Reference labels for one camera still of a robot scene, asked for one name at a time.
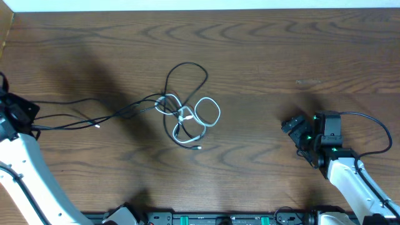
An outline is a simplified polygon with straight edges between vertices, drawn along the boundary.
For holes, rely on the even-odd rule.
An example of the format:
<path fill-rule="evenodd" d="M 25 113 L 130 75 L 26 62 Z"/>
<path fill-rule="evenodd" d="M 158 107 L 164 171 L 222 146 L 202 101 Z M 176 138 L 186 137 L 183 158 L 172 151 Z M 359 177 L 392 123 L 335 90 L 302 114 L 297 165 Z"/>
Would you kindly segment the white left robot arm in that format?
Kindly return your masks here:
<path fill-rule="evenodd" d="M 92 224 L 50 172 L 33 121 L 39 106 L 1 91 L 1 184 L 28 224 Z"/>

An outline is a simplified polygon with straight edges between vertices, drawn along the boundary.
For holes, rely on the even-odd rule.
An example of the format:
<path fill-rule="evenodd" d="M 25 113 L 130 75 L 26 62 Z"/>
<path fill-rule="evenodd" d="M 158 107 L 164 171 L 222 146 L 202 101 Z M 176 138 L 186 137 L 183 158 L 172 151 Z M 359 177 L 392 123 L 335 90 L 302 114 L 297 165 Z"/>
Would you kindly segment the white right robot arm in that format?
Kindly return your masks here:
<path fill-rule="evenodd" d="M 317 111 L 281 123 L 298 156 L 321 172 L 343 195 L 360 224 L 399 224 L 399 205 L 368 174 L 361 155 L 343 147 L 342 112 Z"/>

